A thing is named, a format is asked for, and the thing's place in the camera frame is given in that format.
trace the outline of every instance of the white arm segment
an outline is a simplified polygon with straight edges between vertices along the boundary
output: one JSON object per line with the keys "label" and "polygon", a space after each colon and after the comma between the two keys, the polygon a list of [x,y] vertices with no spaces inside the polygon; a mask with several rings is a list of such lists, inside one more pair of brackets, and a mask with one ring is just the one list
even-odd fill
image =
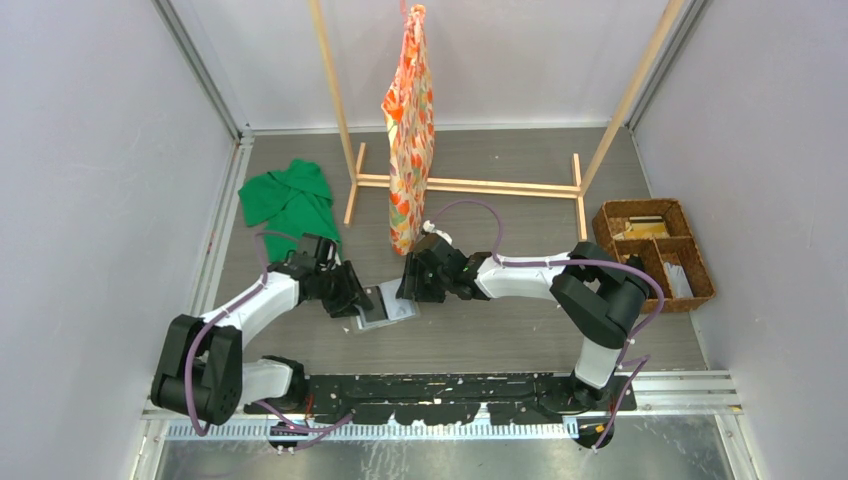
{"label": "white arm segment", "polygon": [[223,310],[232,312],[222,318],[216,325],[219,327],[233,326],[241,330],[241,346],[244,348],[256,334],[261,332],[274,319],[297,306],[298,295],[300,293],[298,282],[284,273],[271,272],[268,274],[265,288],[255,297],[248,300],[247,303],[232,311],[233,304],[239,298],[244,297],[244,295],[260,285],[262,285],[261,281],[257,281],[223,306],[211,312],[204,313],[203,321],[209,322]]}
{"label": "white arm segment", "polygon": [[[242,331],[242,348],[253,337],[267,327],[280,315],[297,306],[299,284],[290,276],[278,273],[268,273],[265,287],[246,303],[232,311],[233,304],[253,291],[262,282],[257,281],[247,290],[230,300],[223,306],[203,314],[203,321],[209,322],[220,312],[229,313],[216,325],[219,327],[233,326]],[[242,365],[242,390],[240,405],[253,403],[265,398],[282,397],[288,392],[291,384],[292,369],[284,363],[262,359],[258,362]]]}
{"label": "white arm segment", "polygon": [[[550,257],[503,257],[501,262],[554,262],[568,260],[569,252]],[[551,295],[554,277],[562,273],[562,267],[502,267],[492,258],[487,258],[477,271],[475,283],[489,298],[531,297],[556,301]]]}
{"label": "white arm segment", "polygon": [[[501,262],[554,262],[568,260],[569,252],[551,257],[499,257]],[[487,258],[477,271],[475,283],[489,298],[531,297],[556,301],[551,284],[563,267],[502,267]],[[603,388],[616,367],[621,349],[612,350],[583,339],[574,375],[595,388]]]}

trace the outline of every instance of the white panel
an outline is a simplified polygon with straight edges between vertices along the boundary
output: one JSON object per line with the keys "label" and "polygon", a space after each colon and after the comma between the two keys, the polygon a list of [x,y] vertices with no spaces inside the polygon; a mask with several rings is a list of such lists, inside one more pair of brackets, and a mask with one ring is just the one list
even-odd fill
{"label": "white panel", "polygon": [[637,132],[716,282],[692,316],[763,478],[845,476],[846,19],[846,2],[712,2]]}
{"label": "white panel", "polygon": [[[308,0],[176,3],[199,19],[192,37],[252,128],[335,126]],[[437,124],[597,124],[612,116],[666,0],[423,3]],[[323,4],[348,123],[381,125],[399,2]]]}
{"label": "white panel", "polygon": [[0,2],[0,476],[116,479],[230,139],[149,0]]}

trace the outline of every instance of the robotic arm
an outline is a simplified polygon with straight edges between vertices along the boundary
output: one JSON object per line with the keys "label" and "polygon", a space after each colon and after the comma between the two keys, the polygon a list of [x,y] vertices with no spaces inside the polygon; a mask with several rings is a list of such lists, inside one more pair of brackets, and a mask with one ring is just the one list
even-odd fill
{"label": "robotic arm", "polygon": [[[280,357],[242,364],[242,351],[274,319],[305,300],[320,299],[331,318],[356,315],[357,306],[374,308],[351,263],[336,263],[336,250],[332,240],[306,234],[297,250],[269,265],[262,278],[235,299],[200,317],[175,318],[153,380],[153,404],[188,413],[184,371],[191,360],[194,406],[200,420],[222,425],[239,405],[261,399],[299,405],[306,395],[300,364]],[[187,359],[204,325],[219,317],[223,318],[202,338],[194,358]]]}
{"label": "robotic arm", "polygon": [[[556,301],[585,336],[571,375],[572,397],[587,409],[609,403],[607,384],[649,294],[642,279],[608,267],[552,265],[562,260],[614,261],[589,242],[551,257],[496,261],[490,252],[466,257],[453,247],[449,235],[430,229],[407,254],[399,298],[441,303],[450,292],[463,300],[518,296]],[[627,264],[644,269],[635,256]],[[587,283],[596,280],[600,286],[593,291]]]}

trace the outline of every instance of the gray wooden floor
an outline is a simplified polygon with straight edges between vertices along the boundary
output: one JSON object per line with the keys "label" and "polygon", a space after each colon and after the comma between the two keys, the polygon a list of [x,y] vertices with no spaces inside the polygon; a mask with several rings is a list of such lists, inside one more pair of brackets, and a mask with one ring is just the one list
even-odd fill
{"label": "gray wooden floor", "polygon": [[[481,130],[437,132],[433,177],[513,182],[572,181],[571,155],[580,154],[585,170],[602,129]],[[385,173],[388,145],[383,133],[355,134],[354,150],[367,143],[365,173]],[[403,272],[403,258],[389,247],[387,191],[364,188],[353,218],[342,217],[350,189],[337,135],[257,137],[248,178],[283,170],[293,158],[324,169],[336,197],[334,212],[346,258],[363,285]],[[629,134],[620,132],[586,197],[587,216],[609,199],[644,198],[647,186]],[[499,252],[549,255],[570,250],[577,241],[572,200],[429,192],[426,212],[462,198],[489,202],[506,224]],[[466,254],[489,250],[497,235],[490,213],[460,205],[439,219],[454,244]],[[252,232],[239,210],[227,250],[217,302],[239,294],[259,275]],[[356,334],[347,319],[330,319],[320,304],[301,305],[260,333],[245,361],[274,354],[302,362],[308,373],[435,373],[570,371],[582,335],[555,304],[509,298],[466,302],[450,298],[442,305],[420,306],[422,315],[396,325]],[[661,315],[644,330],[632,355],[650,353],[647,370],[703,369],[704,361],[688,314]]]}

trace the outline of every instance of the hanging garment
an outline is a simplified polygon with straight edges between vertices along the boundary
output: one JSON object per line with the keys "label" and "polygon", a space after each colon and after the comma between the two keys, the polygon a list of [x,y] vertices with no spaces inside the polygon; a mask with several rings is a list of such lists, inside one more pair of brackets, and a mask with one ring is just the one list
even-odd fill
{"label": "hanging garment", "polygon": [[400,61],[382,105],[391,147],[389,228],[392,247],[401,255],[409,252],[421,229],[435,142],[425,13],[422,5],[409,10]]}
{"label": "hanging garment", "polygon": [[[321,167],[299,158],[285,171],[275,170],[248,180],[239,190],[244,222],[248,227],[268,221],[265,230],[294,238],[313,233],[341,245],[333,221],[333,194]],[[297,245],[285,238],[265,236],[268,260],[284,260]]]}

